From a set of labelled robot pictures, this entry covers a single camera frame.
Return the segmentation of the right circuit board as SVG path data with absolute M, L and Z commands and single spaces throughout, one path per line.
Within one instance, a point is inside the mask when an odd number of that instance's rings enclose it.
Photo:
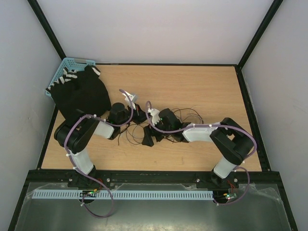
M 224 196 L 227 200 L 237 198 L 237 194 L 236 194 L 236 193 L 224 193 L 223 196 Z

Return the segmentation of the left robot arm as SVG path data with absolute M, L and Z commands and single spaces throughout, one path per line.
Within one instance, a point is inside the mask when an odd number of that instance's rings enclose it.
M 76 110 L 56 129 L 54 139 L 67 151 L 66 156 L 76 170 L 79 181 L 89 187 L 96 181 L 96 168 L 87 150 L 92 136 L 113 140 L 121 133 L 120 125 L 129 126 L 131 122 L 140 124 L 146 120 L 146 113 L 136 103 L 127 107 L 122 103 L 114 103 L 105 121 L 85 115 Z

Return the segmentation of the left black frame post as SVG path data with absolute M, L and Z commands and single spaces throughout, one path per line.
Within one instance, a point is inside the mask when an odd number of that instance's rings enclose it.
M 52 43 L 53 47 L 55 48 L 57 54 L 59 55 L 60 59 L 63 60 L 66 58 L 66 54 L 60 45 L 59 40 L 57 39 L 52 27 L 50 26 L 42 8 L 40 7 L 37 0 L 27 0 L 32 11 L 36 15 L 38 21 L 40 22 L 42 28 L 44 29 L 46 35 L 48 36 L 50 42 Z

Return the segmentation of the right black frame post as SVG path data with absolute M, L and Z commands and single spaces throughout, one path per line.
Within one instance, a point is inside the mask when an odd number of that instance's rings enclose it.
M 252 52 L 254 51 L 260 39 L 262 38 L 264 32 L 268 28 L 269 24 L 271 23 L 272 19 L 274 18 L 276 12 L 278 11 L 282 3 L 283 3 L 283 0 L 274 0 L 272 4 L 270 5 L 257 31 L 255 32 L 252 40 L 250 41 L 243 56 L 241 57 L 239 63 L 237 64 L 240 70 L 242 70 L 243 67 L 245 66 L 246 62 L 248 61 L 249 57 L 251 56 Z

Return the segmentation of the black white striped cloth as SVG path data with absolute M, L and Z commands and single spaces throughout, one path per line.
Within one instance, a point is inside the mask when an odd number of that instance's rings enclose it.
M 51 88 L 55 87 L 56 85 L 63 85 L 66 82 L 72 80 L 81 80 L 83 77 L 96 77 L 99 78 L 101 75 L 100 70 L 93 65 L 87 65 L 83 71 L 74 71 L 74 72 L 67 72 L 64 74 L 63 77 L 60 77 L 59 80 L 55 81 L 51 86 L 46 88 L 48 93 L 51 93 Z

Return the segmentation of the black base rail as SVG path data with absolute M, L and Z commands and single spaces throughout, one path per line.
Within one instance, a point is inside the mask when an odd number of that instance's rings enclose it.
M 224 190 L 238 187 L 231 173 L 221 180 L 209 171 L 114 171 L 96 170 L 90 175 L 104 183 L 108 188 L 118 184 L 196 184 L 197 188 Z

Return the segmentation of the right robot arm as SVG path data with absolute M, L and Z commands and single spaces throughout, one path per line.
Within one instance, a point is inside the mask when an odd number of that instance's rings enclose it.
M 153 137 L 157 142 L 171 137 L 176 142 L 202 141 L 215 144 L 222 155 L 210 173 L 209 182 L 215 187 L 226 184 L 231 172 L 257 150 L 253 136 L 229 117 L 212 124 L 184 123 L 168 108 L 162 111 L 149 108 L 146 117 L 149 125 L 144 128 L 143 145 L 152 147 Z

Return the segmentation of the circuit board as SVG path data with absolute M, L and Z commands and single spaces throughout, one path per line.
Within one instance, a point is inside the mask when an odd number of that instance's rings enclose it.
M 80 197 L 97 197 L 98 192 L 95 190 L 83 190 Z
M 227 200 L 237 198 L 237 194 L 236 194 L 236 193 L 224 193 L 223 196 L 224 196 Z

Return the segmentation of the light blue plastic basket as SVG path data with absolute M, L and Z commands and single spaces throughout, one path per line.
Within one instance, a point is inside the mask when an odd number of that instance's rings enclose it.
M 58 67 L 55 75 L 51 79 L 49 86 L 51 86 L 55 81 L 63 77 L 67 72 L 83 71 L 87 65 L 96 65 L 94 60 L 81 59 L 81 58 L 70 58 L 66 57 L 62 60 L 60 66 Z

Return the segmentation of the left circuit board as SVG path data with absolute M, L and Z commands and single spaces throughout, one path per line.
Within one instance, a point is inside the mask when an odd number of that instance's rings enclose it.
M 97 197 L 98 192 L 95 190 L 83 190 L 80 197 Z

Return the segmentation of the black frame post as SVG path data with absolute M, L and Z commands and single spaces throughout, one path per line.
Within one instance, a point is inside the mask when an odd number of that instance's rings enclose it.
M 57 39 L 52 27 L 50 26 L 42 8 L 40 7 L 37 0 L 27 0 L 32 11 L 36 15 L 38 21 L 40 22 L 42 28 L 44 29 L 46 35 L 48 36 L 50 42 L 52 43 L 53 47 L 55 48 L 57 54 L 59 55 L 60 59 L 63 60 L 66 58 L 66 54 L 60 45 L 59 40 Z
M 250 41 L 243 56 L 241 57 L 239 63 L 237 64 L 240 70 L 242 70 L 243 67 L 245 66 L 246 62 L 248 61 L 249 57 L 251 56 L 252 52 L 254 51 L 260 39 L 262 38 L 264 32 L 268 28 L 269 24 L 271 23 L 272 19 L 274 18 L 276 12 L 278 11 L 282 3 L 283 3 L 283 0 L 274 0 L 272 4 L 270 5 L 257 31 L 255 32 L 252 40 Z

